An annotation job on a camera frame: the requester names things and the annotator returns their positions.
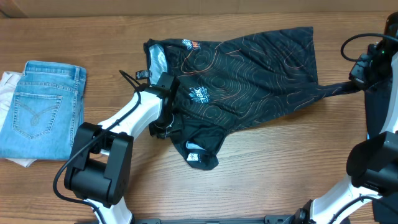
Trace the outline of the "black orange patterned jersey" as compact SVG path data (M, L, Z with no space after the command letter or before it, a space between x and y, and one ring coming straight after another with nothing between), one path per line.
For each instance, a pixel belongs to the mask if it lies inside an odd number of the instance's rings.
M151 39L144 52L151 84L163 73L179 81L175 124L166 136L195 169L214 169L217 153L233 132L358 91L351 82L318 83L312 27L223 42Z

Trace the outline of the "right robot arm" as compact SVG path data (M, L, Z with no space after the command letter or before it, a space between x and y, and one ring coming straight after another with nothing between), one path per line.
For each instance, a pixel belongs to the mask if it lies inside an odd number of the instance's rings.
M397 192L397 13L388 16L378 37L349 74L357 88L374 92L366 102L368 138L351 150L344 179L286 223L341 223L363 205Z

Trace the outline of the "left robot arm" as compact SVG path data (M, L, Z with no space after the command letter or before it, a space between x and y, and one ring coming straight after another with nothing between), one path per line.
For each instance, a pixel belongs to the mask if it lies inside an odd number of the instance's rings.
M100 122L77 130L69 160L60 169L73 203L92 208L97 223L133 223L124 193L128 187L134 140L150 124L166 130L174 122L177 88L138 88L130 102Z

